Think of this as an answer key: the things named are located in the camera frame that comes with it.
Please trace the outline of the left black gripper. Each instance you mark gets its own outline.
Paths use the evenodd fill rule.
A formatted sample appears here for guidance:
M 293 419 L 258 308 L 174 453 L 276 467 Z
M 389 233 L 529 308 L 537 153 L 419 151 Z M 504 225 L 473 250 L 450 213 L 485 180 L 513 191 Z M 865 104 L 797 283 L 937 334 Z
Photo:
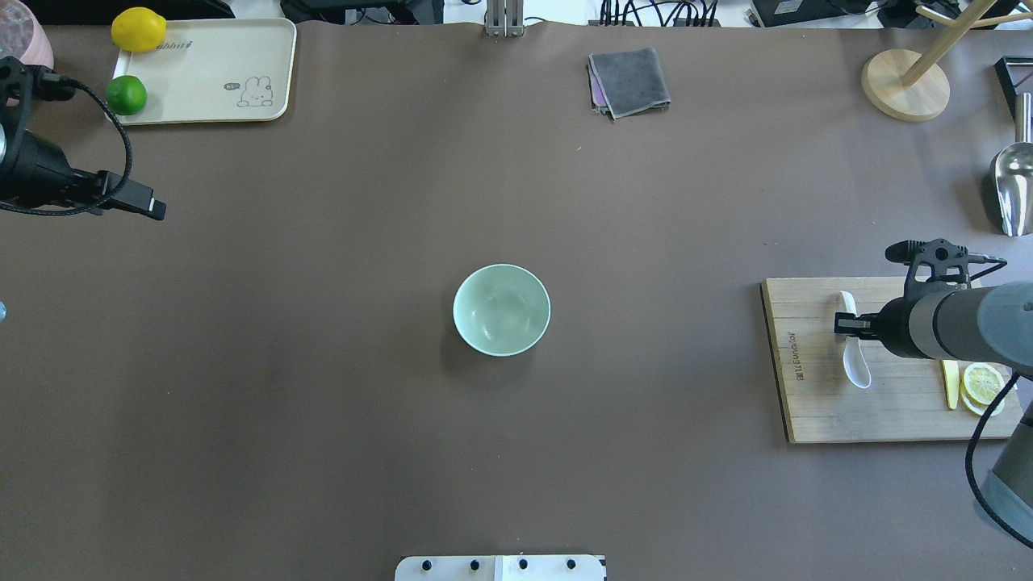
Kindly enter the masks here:
M 15 144 L 14 133 L 4 130 L 4 209 L 36 212 L 43 206 L 85 208 L 101 196 L 101 211 L 121 210 L 162 221 L 166 203 L 153 189 L 128 180 L 115 192 L 119 179 L 103 179 L 96 173 L 73 169 L 62 148 L 24 132 Z

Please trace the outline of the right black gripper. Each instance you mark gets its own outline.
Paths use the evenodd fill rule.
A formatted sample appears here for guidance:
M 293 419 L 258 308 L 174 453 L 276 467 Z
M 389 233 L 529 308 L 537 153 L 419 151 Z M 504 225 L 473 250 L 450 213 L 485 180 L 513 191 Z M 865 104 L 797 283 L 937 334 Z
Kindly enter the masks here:
M 874 336 L 897 356 L 912 356 L 914 340 L 909 332 L 909 316 L 914 305 L 904 297 L 893 299 L 878 313 L 835 313 L 834 334 Z

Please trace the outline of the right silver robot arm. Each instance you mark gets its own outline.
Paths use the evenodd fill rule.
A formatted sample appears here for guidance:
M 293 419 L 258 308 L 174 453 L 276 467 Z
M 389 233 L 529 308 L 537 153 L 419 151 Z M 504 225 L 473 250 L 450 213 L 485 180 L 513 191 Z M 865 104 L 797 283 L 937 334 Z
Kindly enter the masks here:
M 965 451 L 965 478 L 975 504 L 989 522 L 1031 545 L 1031 411 L 1027 409 L 997 461 L 983 479 L 974 470 L 977 446 L 992 412 L 1021 378 L 1031 379 L 1031 283 L 970 288 L 927 279 L 879 312 L 834 314 L 836 335 L 881 343 L 904 359 L 996 363 L 1010 378 L 991 397 Z

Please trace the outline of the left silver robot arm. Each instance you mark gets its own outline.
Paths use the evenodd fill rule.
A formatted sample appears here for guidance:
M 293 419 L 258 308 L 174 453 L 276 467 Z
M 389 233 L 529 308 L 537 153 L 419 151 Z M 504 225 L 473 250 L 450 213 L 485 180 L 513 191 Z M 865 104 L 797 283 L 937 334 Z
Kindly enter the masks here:
M 67 217 L 118 210 L 162 221 L 167 205 L 153 188 L 130 179 L 132 151 L 122 175 L 73 169 L 62 147 L 29 130 L 2 129 L 2 209 L 21 215 Z

